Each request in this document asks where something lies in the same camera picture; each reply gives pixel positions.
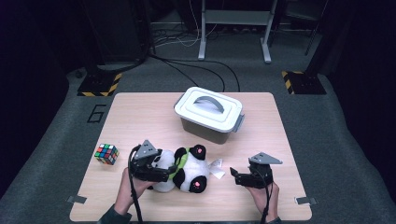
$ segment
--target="rubik's cube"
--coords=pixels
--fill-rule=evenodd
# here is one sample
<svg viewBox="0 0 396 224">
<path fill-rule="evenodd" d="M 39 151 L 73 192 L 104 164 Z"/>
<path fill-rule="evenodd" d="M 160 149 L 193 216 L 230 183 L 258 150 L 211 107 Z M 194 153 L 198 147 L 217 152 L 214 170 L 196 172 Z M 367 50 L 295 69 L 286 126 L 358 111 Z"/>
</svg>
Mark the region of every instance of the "rubik's cube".
<svg viewBox="0 0 396 224">
<path fill-rule="evenodd" d="M 119 156 L 117 148 L 110 144 L 101 144 L 96 150 L 94 157 L 101 163 L 114 165 Z"/>
</svg>

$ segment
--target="plastic storage container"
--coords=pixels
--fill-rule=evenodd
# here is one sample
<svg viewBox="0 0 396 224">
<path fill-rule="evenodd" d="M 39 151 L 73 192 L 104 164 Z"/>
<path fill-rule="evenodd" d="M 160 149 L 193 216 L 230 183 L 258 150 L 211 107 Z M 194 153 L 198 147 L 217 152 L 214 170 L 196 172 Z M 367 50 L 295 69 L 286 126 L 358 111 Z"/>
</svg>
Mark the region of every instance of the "plastic storage container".
<svg viewBox="0 0 396 224">
<path fill-rule="evenodd" d="M 198 87 L 189 88 L 176 102 L 183 129 L 206 140 L 224 144 L 242 125 L 242 104 L 232 97 Z"/>
</svg>

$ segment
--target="table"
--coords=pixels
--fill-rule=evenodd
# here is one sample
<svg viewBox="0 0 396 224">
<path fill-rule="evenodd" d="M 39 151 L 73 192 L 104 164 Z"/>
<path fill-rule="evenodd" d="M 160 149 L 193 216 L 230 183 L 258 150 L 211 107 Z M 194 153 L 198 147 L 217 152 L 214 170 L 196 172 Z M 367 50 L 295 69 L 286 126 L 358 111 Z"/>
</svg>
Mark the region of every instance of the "table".
<svg viewBox="0 0 396 224">
<path fill-rule="evenodd" d="M 108 112 L 103 130 L 92 152 L 92 158 L 78 195 L 85 203 L 74 203 L 73 221 L 96 221 L 116 200 L 122 170 L 127 166 L 131 149 L 148 139 L 156 148 L 176 151 L 179 147 L 202 144 L 206 159 L 223 159 L 225 176 L 209 177 L 201 194 L 186 193 L 177 188 L 167 193 L 146 190 L 139 203 L 145 221 L 252 221 L 260 220 L 248 191 L 234 183 L 233 167 L 247 174 L 248 158 L 259 152 L 269 154 L 283 164 L 271 165 L 274 180 L 280 187 L 278 213 L 283 220 L 308 220 L 308 205 L 295 203 L 304 197 L 304 187 L 294 161 L 289 141 L 277 111 L 274 96 L 268 92 L 226 92 L 239 100 L 245 114 L 238 133 L 217 145 L 183 130 L 173 106 L 181 92 L 118 93 Z M 120 151 L 114 165 L 105 165 L 93 157 L 102 143 L 115 145 Z M 134 206 L 129 210 L 137 220 Z"/>
<path fill-rule="evenodd" d="M 260 38 L 262 55 L 265 63 L 271 63 L 271 55 L 268 49 L 268 37 L 271 32 L 272 22 L 275 16 L 277 0 L 273 0 L 269 11 L 243 11 L 243 10 L 207 10 L 205 0 L 202 0 L 202 35 L 199 48 L 198 60 L 205 58 L 206 50 L 206 24 L 243 24 L 243 25 L 265 25 L 264 37 Z"/>
</svg>

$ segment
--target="panda plush toy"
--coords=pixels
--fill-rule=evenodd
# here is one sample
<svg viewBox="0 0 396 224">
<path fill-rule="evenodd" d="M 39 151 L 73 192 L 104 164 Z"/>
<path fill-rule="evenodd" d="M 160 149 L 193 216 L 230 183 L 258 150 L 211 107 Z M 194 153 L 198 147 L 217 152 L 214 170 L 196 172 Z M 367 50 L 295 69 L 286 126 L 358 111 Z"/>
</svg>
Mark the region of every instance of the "panda plush toy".
<svg viewBox="0 0 396 224">
<path fill-rule="evenodd" d="M 169 175 L 167 182 L 157 183 L 153 188 L 159 192 L 168 192 L 176 186 L 185 192 L 202 193 L 206 189 L 210 174 L 205 156 L 206 148 L 202 145 L 181 147 L 175 154 L 170 150 L 163 150 L 161 158 L 152 165 L 167 169 L 175 164 L 177 170 Z"/>
</svg>

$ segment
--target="container lid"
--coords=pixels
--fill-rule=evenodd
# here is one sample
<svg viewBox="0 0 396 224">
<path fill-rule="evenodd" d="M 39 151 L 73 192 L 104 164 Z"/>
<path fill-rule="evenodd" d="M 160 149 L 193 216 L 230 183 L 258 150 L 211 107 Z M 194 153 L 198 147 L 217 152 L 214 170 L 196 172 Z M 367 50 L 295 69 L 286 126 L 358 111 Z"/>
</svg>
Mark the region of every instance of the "container lid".
<svg viewBox="0 0 396 224">
<path fill-rule="evenodd" d="M 183 119 L 221 133 L 228 133 L 238 121 L 242 104 L 232 97 L 191 87 L 178 100 L 175 111 Z"/>
</svg>

